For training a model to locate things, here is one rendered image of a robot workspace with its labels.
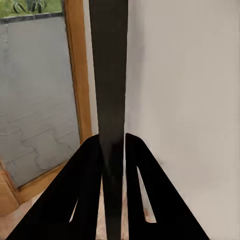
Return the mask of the poster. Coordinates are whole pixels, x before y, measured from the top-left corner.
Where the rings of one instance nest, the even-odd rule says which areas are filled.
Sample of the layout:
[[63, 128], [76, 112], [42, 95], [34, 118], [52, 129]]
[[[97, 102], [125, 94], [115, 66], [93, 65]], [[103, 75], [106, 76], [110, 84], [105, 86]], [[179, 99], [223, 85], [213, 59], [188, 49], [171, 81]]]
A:
[[121, 240], [129, 0], [88, 0], [107, 240]]

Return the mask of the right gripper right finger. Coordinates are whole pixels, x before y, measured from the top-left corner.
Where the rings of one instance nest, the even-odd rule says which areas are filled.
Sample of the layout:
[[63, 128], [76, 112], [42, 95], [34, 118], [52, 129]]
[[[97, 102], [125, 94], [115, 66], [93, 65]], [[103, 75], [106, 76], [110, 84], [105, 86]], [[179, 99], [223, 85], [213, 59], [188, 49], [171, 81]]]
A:
[[[210, 240], [145, 142], [125, 135], [129, 240]], [[147, 222], [139, 168], [156, 223]]]

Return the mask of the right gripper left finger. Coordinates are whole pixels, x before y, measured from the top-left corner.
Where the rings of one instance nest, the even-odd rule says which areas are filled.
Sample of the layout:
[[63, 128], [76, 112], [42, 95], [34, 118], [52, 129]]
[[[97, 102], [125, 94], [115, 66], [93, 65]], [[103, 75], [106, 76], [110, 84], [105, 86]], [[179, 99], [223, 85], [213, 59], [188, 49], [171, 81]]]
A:
[[83, 142], [6, 240], [95, 240], [102, 169], [97, 134]]

